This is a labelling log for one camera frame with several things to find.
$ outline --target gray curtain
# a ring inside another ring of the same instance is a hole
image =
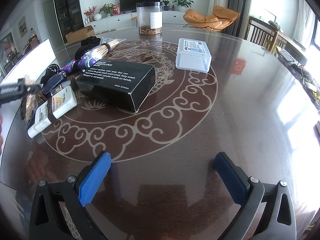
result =
[[[230,26],[224,29],[225,34],[229,34],[232,36],[239,36],[241,22],[243,19],[244,14],[244,7],[245,7],[245,0],[229,0],[228,1],[228,8],[240,13],[240,17]]]

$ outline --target white bottle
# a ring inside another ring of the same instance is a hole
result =
[[[30,138],[33,138],[51,124],[48,118],[48,103],[49,102],[46,101],[36,110],[35,124],[28,129],[28,135]],[[66,112],[74,108],[77,105],[77,100],[72,88],[68,86],[56,93],[52,97],[51,104],[52,113],[55,118],[60,118]]]

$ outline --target blue gripper pad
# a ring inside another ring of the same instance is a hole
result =
[[[226,185],[234,203],[244,205],[247,201],[246,187],[236,174],[236,171],[221,153],[216,155],[214,159],[214,166],[224,185]]]
[[[105,152],[79,187],[79,201],[83,207],[91,203],[110,166],[111,156]]]

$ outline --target round table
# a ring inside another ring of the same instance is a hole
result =
[[[297,80],[264,48],[193,28],[103,34],[126,38],[107,59],[156,68],[156,86],[137,114],[86,98],[30,139],[18,112],[4,146],[0,204],[27,238],[37,183],[77,175],[100,151],[113,163],[87,211],[109,240],[217,239],[239,210],[208,168],[226,152],[248,176],[288,183],[297,236],[319,209],[319,119]],[[179,38],[205,41],[209,73],[175,68]],[[75,238],[68,210],[62,211]],[[248,237],[254,233],[263,205]]]

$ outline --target black box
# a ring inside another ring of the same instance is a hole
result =
[[[156,84],[156,72],[153,65],[98,60],[76,82],[84,95],[136,113]]]

